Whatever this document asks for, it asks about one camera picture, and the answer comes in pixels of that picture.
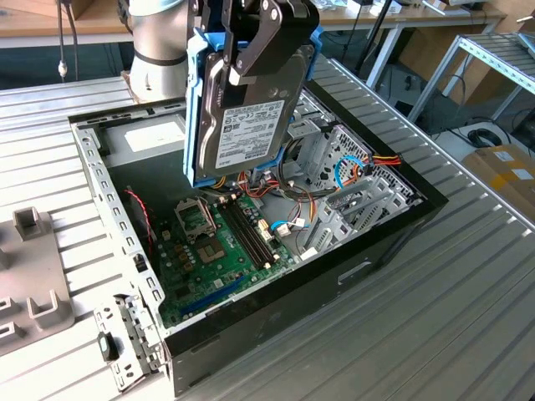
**hard drive label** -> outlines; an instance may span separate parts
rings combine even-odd
[[[216,168],[265,156],[283,106],[284,100],[278,100],[225,110]]]

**yellow wire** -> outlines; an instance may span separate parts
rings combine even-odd
[[[398,156],[374,156],[374,159],[397,159]]]
[[[221,177],[219,182],[217,184],[215,184],[212,188],[215,188],[216,190],[218,190],[219,188],[221,188],[223,186],[223,184],[225,184],[226,180],[227,180],[227,176],[224,175],[223,177]]]

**ram slot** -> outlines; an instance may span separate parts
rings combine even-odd
[[[255,249],[259,250],[262,253],[263,257],[267,262],[274,263],[275,258],[273,257],[271,250],[266,246],[266,243],[260,237],[260,234],[258,234],[254,227],[251,226],[251,224],[245,217],[242,208],[240,208],[237,204],[234,204],[233,206],[231,206],[231,208],[232,213],[234,213],[234,216],[236,216],[236,218],[240,221],[240,225],[243,225],[243,227],[247,230],[247,238],[251,239],[255,246]]]
[[[257,268],[263,268],[267,262],[274,263],[273,255],[263,243],[262,238],[249,225],[247,218],[236,204],[225,205],[220,210],[221,215],[232,229],[237,238]]]

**metal shelf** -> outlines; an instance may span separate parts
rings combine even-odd
[[[411,110],[408,116],[409,121],[416,121],[421,114],[431,99],[436,85],[459,53],[459,49],[465,50],[469,56],[460,64],[455,75],[462,76],[463,70],[470,63],[472,57],[476,57],[519,86],[519,89],[513,92],[512,97],[500,106],[498,109],[500,111],[494,115],[494,119],[512,102],[520,88],[535,94],[535,58],[518,42],[515,34],[490,33],[465,37],[457,36]],[[456,83],[457,78],[453,77],[444,90],[445,96],[451,92]]]
[[[529,399],[533,227],[339,64],[321,58],[315,78],[449,203],[391,264],[182,399]],[[120,79],[0,92],[0,216],[52,213],[77,316],[0,358],[5,399],[119,396],[90,311],[123,280],[65,116],[131,103]],[[170,387],[155,376],[123,398],[171,400]]]

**blue wire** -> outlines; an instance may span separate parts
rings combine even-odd
[[[288,223],[288,222],[284,221],[284,220],[275,221],[273,224],[271,224],[271,229],[275,230],[277,227],[281,226],[282,224],[286,224],[286,223]]]
[[[344,184],[342,184],[342,180],[340,179],[340,172],[339,172],[340,171],[340,165],[346,159],[350,160],[350,161],[353,161],[354,163],[359,165],[359,167],[361,169],[364,168],[364,162],[361,159],[357,159],[355,156],[352,156],[352,155],[344,156],[344,157],[342,157],[342,159],[338,160],[338,163],[334,167],[334,178],[336,179],[336,184],[338,184],[338,186],[340,188],[344,188]]]
[[[273,224],[271,224],[271,229],[272,229],[272,230],[275,230],[277,227],[279,227],[279,226],[281,226],[281,225],[283,225],[283,224],[292,224],[292,225],[295,226],[295,223],[291,223],[290,221],[279,220],[279,221],[275,221]],[[303,226],[303,228],[308,228],[308,227],[310,227],[309,224],[305,224],[305,225]]]

